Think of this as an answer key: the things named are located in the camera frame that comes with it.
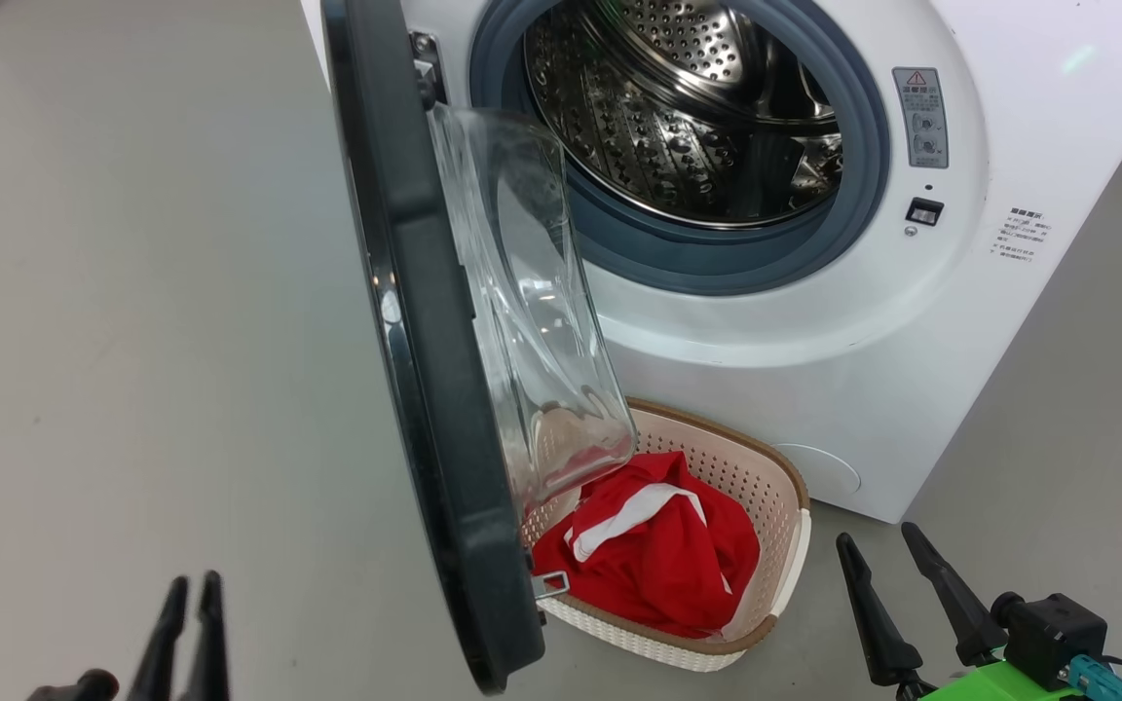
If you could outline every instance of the washing machine door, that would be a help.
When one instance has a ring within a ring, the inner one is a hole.
[[[564,154],[519,117],[424,107],[397,0],[321,11],[424,532],[470,671],[499,692],[543,656],[535,598],[564,589],[533,578],[522,520],[635,443],[569,228]]]

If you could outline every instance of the red clothing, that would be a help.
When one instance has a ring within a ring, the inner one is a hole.
[[[708,638],[735,617],[761,544],[733,498],[682,453],[640,454],[587,485],[535,543],[535,573],[564,570],[570,594],[654,629]]]

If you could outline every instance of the brown basket rim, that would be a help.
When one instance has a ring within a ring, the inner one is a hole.
[[[673,421],[693,425],[699,427],[699,430],[714,435],[720,435],[721,439],[730,440],[730,442],[738,443],[744,448],[761,453],[765,458],[770,458],[771,461],[774,461],[776,464],[784,468],[787,474],[791,478],[791,482],[793,483],[793,487],[795,487],[795,494],[799,498],[799,507],[801,509],[809,509],[810,501],[808,500],[808,488],[802,482],[802,478],[799,476],[799,470],[795,469],[787,456],[780,453],[779,450],[774,449],[772,445],[763,443],[761,440],[752,439],[749,435],[729,430],[729,427],[708,421],[708,418],[698,417],[695,416],[695,414],[681,412],[680,409],[664,407],[662,404],[650,403],[647,399],[636,399],[633,398],[633,396],[627,396],[626,404],[629,405],[629,408],[637,409],[638,412],[655,414],[655,416],[659,417],[673,418]],[[681,647],[690,653],[699,653],[699,655],[721,656],[747,652],[747,649],[752,648],[756,643],[762,642],[764,636],[770,635],[771,630],[773,630],[773,626],[775,626],[779,621],[778,617],[770,614],[763,621],[761,621],[761,625],[754,627],[752,633],[744,635],[743,638],[729,639],[729,642],[726,643],[705,643],[703,639],[682,638],[680,635],[662,633],[662,630],[655,630],[653,627],[637,624],[635,621],[628,621],[626,618],[614,616],[614,614],[609,614],[608,611],[605,611],[605,609],[592,607],[591,603],[580,601],[570,594],[558,596],[558,601],[564,603],[565,607],[577,609],[579,612],[597,618],[597,620],[618,627],[620,630],[641,635],[643,638],[653,639],[655,643],[661,643],[672,647]]]

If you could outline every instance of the laundry basket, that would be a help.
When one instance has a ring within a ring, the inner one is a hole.
[[[734,664],[773,630],[808,554],[811,518],[808,489],[795,468],[770,445],[725,426],[660,404],[628,399],[638,430],[638,452],[687,453],[690,473],[747,510],[761,541],[756,573],[743,593],[735,618],[711,638],[680,638],[598,609],[570,594],[544,599],[539,607],[587,634],[666,665],[712,673]],[[579,490],[544,502],[522,525],[526,545],[574,509]]]

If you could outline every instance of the warning label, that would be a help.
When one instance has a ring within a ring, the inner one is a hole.
[[[908,163],[917,168],[949,165],[947,108],[936,68],[894,68],[899,105],[908,128]]]
[[[1050,239],[1050,230],[1041,212],[1012,207],[990,243],[990,255],[1008,261],[1033,262]]]

